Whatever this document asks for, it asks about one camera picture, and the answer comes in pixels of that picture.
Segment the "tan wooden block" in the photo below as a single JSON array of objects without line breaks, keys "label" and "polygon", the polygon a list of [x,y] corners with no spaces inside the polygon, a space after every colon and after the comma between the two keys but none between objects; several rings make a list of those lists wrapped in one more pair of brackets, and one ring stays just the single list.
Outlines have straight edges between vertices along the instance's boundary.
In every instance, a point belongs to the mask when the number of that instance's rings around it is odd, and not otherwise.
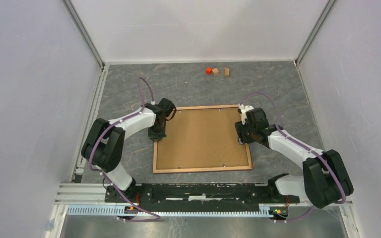
[{"label": "tan wooden block", "polygon": [[224,77],[228,78],[230,76],[230,68],[226,67],[224,70]]}]

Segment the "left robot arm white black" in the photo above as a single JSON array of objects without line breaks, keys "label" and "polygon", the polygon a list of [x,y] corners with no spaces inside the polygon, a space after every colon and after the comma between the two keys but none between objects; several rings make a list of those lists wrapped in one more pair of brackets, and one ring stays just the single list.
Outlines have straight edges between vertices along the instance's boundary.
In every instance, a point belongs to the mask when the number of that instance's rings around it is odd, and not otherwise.
[{"label": "left robot arm white black", "polygon": [[133,134],[148,130],[148,138],[159,142],[166,137],[166,122],[176,114],[174,103],[162,98],[157,104],[146,103],[122,118],[96,119],[83,143],[80,154],[90,170],[102,173],[118,188],[117,196],[124,202],[136,196],[136,181],[121,164],[124,142]]}]

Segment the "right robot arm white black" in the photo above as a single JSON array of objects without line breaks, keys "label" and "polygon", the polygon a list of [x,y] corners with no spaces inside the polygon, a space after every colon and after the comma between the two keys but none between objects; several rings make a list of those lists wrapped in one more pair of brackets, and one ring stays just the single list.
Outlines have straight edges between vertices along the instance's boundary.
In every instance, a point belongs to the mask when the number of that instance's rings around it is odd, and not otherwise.
[{"label": "right robot arm white black", "polygon": [[238,142],[258,143],[276,151],[302,169],[302,176],[281,174],[268,180],[267,197],[280,202],[287,195],[303,197],[316,208],[342,204],[354,187],[341,155],[323,151],[292,137],[283,127],[270,124],[262,108],[238,105],[241,120],[235,123]]}]

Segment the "tan wooden cube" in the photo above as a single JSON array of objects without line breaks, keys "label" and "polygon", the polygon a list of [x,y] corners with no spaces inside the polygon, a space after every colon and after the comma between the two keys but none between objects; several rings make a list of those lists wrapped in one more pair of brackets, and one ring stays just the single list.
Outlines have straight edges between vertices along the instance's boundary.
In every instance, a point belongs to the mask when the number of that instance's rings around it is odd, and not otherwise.
[{"label": "tan wooden cube", "polygon": [[218,75],[219,75],[219,69],[218,69],[218,68],[213,68],[213,69],[211,70],[211,74],[212,74],[213,76],[218,76]]}]

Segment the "red small cube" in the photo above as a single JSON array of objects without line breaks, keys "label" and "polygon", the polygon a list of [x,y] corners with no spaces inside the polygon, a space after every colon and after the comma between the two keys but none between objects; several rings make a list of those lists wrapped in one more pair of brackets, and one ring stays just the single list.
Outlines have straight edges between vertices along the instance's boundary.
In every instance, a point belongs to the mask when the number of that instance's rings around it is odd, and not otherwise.
[{"label": "red small cube", "polygon": [[212,68],[208,67],[205,71],[206,74],[210,75],[212,73]]}]

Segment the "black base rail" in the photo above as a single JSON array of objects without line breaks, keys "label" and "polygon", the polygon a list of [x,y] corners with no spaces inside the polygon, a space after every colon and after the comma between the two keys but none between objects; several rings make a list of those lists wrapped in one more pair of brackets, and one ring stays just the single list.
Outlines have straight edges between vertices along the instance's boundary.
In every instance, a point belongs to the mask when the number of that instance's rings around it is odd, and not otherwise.
[{"label": "black base rail", "polygon": [[265,183],[142,183],[124,194],[150,212],[252,212],[260,204],[300,202]]}]

